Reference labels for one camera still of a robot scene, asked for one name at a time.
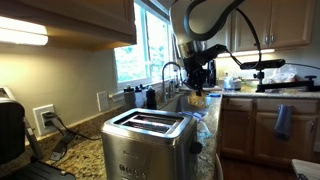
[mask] white wall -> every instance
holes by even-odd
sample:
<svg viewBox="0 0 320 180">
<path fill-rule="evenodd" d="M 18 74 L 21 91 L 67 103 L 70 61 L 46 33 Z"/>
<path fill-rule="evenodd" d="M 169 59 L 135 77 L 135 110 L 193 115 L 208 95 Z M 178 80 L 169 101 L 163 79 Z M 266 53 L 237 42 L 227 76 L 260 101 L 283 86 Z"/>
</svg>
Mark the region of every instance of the white wall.
<svg viewBox="0 0 320 180">
<path fill-rule="evenodd" d="M 316 15 L 314 19 L 314 28 L 312 33 L 312 42 L 310 45 L 291 50 L 279 50 L 275 51 L 273 54 L 263 55 L 264 60 L 268 59 L 285 59 L 288 63 L 300 63 L 305 65 L 317 66 L 320 68 L 320 2 L 317 1 L 316 5 Z M 258 56 L 247 56 L 247 57 L 239 57 L 241 62 L 245 61 L 257 61 Z M 218 68 L 218 77 L 222 77 L 224 75 L 224 71 L 231 70 L 235 75 L 239 75 L 246 78 L 253 78 L 253 74 L 257 71 L 255 70 L 240 70 L 239 66 L 230 58 L 221 58 L 216 61 L 216 65 Z M 298 76 L 304 77 L 305 75 L 317 75 L 317 79 L 315 83 L 320 85 L 320 70 L 294 66 L 298 70 Z M 274 69 L 265 70 L 266 77 L 271 75 Z"/>
<path fill-rule="evenodd" d="M 117 91 L 112 56 L 112 51 L 0 44 L 0 85 L 25 107 L 32 127 L 32 109 L 47 104 L 73 124 L 99 113 L 97 92 Z M 110 108 L 118 105 L 109 101 Z"/>
</svg>

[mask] window frame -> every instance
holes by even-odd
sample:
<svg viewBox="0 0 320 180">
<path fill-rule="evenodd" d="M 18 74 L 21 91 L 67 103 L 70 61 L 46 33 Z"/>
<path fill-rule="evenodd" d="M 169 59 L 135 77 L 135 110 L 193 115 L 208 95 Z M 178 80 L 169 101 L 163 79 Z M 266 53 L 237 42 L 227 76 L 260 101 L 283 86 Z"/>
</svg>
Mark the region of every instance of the window frame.
<svg viewBox="0 0 320 180">
<path fill-rule="evenodd" d="M 145 85 L 154 85 L 157 83 L 161 83 L 161 80 L 152 80 L 152 72 L 151 72 L 151 58 L 150 58 L 150 46 L 148 43 L 148 25 L 147 25 L 147 12 L 153 14 L 160 20 L 162 20 L 166 24 L 166 29 L 167 29 L 167 47 L 168 47 L 168 62 L 174 60 L 174 55 L 173 55 L 173 37 L 172 37 L 172 31 L 171 31 L 171 26 L 170 26 L 170 21 L 163 16 L 161 16 L 157 11 L 153 10 L 152 8 L 148 7 L 146 4 L 144 4 L 142 1 L 135 1 L 135 3 L 140 6 L 141 11 L 140 11 L 140 17 L 141 17 L 141 29 L 142 29 L 142 42 L 143 42 L 143 49 L 144 49 L 144 58 L 145 58 L 145 65 L 148 66 L 146 67 L 147 72 L 149 73 L 149 77 L 143 78 L 143 79 L 137 79 L 137 80 L 132 80 L 132 81 L 125 81 L 125 82 L 118 82 L 118 72 L 117 72 L 117 63 L 116 63 L 116 55 L 115 55 L 115 50 L 113 50 L 113 58 L 115 61 L 115 73 L 116 73 L 116 78 L 117 78 L 117 89 L 118 90 L 123 90 L 126 88 L 128 85 L 130 86 L 137 86 L 140 84 Z M 169 73 L 165 73 L 166 78 L 170 77 Z"/>
</svg>

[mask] toaster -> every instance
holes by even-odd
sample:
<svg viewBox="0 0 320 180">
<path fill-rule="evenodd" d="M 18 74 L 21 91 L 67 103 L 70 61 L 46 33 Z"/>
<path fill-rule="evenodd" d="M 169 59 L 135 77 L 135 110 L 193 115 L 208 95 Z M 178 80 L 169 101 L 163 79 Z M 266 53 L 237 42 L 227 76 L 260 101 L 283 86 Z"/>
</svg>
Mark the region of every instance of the toaster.
<svg viewBox="0 0 320 180">
<path fill-rule="evenodd" d="M 101 129 L 108 180 L 194 180 L 197 123 L 192 116 L 132 109 Z"/>
</svg>

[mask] cabinet handle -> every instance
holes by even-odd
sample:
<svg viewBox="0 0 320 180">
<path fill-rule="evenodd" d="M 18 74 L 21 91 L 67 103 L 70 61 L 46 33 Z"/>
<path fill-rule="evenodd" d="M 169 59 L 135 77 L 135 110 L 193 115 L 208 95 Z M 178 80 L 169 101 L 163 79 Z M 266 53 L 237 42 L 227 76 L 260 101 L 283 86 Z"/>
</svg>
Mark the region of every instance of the cabinet handle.
<svg viewBox="0 0 320 180">
<path fill-rule="evenodd" d="M 273 44 L 273 42 L 274 42 L 274 35 L 272 33 L 272 34 L 270 34 L 270 44 Z"/>
<path fill-rule="evenodd" d="M 229 106 L 232 106 L 232 107 L 241 107 L 242 104 L 229 104 Z"/>
<path fill-rule="evenodd" d="M 266 35 L 266 36 L 264 37 L 264 43 L 265 43 L 265 44 L 269 44 L 269 36 L 268 36 L 268 35 Z"/>
<path fill-rule="evenodd" d="M 311 121 L 311 129 L 310 129 L 311 133 L 312 133 L 313 129 L 314 129 L 314 121 Z"/>
</svg>

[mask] blue towel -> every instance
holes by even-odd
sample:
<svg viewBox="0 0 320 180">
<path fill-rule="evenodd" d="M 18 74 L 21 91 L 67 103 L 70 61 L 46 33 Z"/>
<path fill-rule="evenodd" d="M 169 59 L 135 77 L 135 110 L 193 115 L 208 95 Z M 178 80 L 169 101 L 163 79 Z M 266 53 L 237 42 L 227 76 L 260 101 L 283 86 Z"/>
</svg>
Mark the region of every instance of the blue towel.
<svg viewBox="0 0 320 180">
<path fill-rule="evenodd" d="M 276 136 L 282 140 L 288 140 L 291 131 L 292 106 L 280 105 L 278 109 L 278 120 L 274 128 Z"/>
<path fill-rule="evenodd" d="M 180 112 L 181 114 L 186 114 L 186 115 L 190 115 L 190 116 L 193 116 L 193 118 L 197 121 L 197 122 L 200 122 L 202 121 L 202 115 L 199 114 L 199 113 L 192 113 L 192 112 L 189 112 L 189 111 L 185 111 L 185 112 Z"/>
</svg>

